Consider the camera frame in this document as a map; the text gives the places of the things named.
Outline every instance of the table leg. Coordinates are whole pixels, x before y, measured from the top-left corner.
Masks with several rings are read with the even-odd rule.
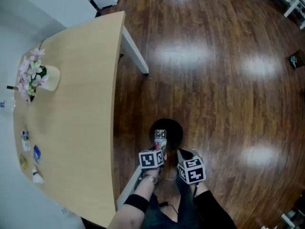
[[[305,21],[301,24],[300,29],[304,29],[305,28]]]
[[[143,74],[148,74],[148,66],[125,26],[123,27],[122,33],[122,46],[140,71]]]
[[[288,17],[288,15],[297,7],[297,5],[300,3],[299,0],[294,0],[291,4],[290,8],[286,11],[284,14],[285,17]]]

